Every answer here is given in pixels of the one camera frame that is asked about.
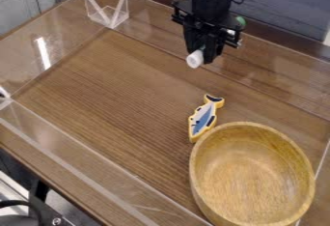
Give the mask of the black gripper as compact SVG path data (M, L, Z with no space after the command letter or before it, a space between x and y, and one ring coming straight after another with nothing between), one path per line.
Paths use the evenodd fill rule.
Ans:
M204 36L205 24L209 26L230 24L236 17L232 13L232 4L241 4L244 0L174 0L171 20L183 26L187 51L193 53L204 48L204 62L210 64L222 54L226 44L226 35L209 33Z

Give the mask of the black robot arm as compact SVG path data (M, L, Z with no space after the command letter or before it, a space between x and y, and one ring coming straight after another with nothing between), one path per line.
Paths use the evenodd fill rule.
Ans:
M189 56L187 65L197 69L212 64L222 55L225 46L238 48L246 21L236 16L232 3L245 0L174 0L171 20L183 26Z

